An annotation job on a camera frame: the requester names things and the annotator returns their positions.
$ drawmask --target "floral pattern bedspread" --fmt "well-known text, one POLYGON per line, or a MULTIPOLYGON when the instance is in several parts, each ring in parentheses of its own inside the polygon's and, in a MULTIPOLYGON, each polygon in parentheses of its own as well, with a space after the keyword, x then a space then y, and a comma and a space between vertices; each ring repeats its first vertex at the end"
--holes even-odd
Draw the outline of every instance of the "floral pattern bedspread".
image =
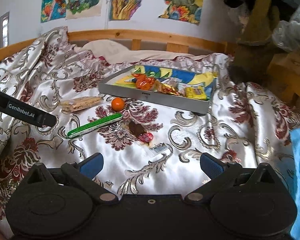
POLYGON ((123 119, 83 137, 66 133, 89 121, 112 114, 110 95, 100 94, 98 82, 133 65, 108 64, 91 51, 78 53, 68 42, 67 28, 39 37, 31 46, 0 64, 0 90, 57 117, 54 127, 38 128, 0 113, 0 230, 12 236, 5 218, 11 194, 37 162, 48 168, 77 162, 101 152, 104 168, 94 181, 123 194, 182 194, 209 181, 199 159, 208 152, 223 162, 254 168, 269 162, 293 193, 294 160, 289 131, 300 127, 300 112, 254 83, 234 85, 226 66, 231 58, 211 54, 200 59, 141 60, 138 64, 204 73, 219 71, 217 91, 208 114, 126 99, 123 119), (60 101, 102 96, 102 105, 74 114, 61 112, 60 101), (147 155, 125 129, 129 120, 151 131, 166 151, 147 155))

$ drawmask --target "screw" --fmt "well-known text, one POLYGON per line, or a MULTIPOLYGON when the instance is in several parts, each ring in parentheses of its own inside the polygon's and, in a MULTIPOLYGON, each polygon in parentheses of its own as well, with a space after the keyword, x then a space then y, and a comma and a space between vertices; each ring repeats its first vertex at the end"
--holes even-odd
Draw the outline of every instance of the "screw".
POLYGON ((113 201, 115 199, 115 195, 112 193, 104 193, 100 196, 102 201, 113 201))
POLYGON ((188 199, 192 200, 192 201, 199 201, 202 200, 203 196, 200 193, 190 193, 188 195, 188 199))

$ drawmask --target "wooden headboard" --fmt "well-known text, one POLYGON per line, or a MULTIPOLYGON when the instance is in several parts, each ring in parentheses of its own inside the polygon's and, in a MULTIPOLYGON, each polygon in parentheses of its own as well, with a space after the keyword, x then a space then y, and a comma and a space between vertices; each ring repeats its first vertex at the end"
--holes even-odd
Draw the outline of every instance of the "wooden headboard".
MULTIPOLYGON (((234 54, 236 45, 229 42, 214 42, 172 33, 139 30, 92 30, 68 33, 69 41, 95 41, 102 39, 132 40, 132 50, 140 50, 141 41, 156 41, 167 44, 166 51, 188 53, 189 47, 213 52, 234 54)), ((0 61, 30 46, 35 39, 22 41, 0 49, 0 61)))

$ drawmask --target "barcode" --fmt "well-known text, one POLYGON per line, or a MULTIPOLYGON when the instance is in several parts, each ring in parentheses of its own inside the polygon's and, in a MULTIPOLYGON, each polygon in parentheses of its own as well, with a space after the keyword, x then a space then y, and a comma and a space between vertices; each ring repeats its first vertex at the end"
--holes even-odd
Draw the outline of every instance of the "barcode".
POLYGON ((164 143, 159 143, 156 146, 150 148, 151 151, 154 151, 155 153, 160 153, 166 150, 168 147, 164 143))

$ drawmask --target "plastic bag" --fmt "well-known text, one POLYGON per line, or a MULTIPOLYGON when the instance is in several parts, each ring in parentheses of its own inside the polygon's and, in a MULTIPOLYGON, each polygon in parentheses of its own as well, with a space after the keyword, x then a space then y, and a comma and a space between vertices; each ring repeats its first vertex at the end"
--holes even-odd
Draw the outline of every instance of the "plastic bag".
POLYGON ((72 113, 72 112, 97 106, 102 102, 103 99, 101 97, 82 97, 82 98, 75 98, 67 101, 61 101, 60 105, 64 112, 72 113))
POLYGON ((292 15, 290 22, 280 21, 272 39, 274 44, 286 52, 300 50, 300 6, 292 15))

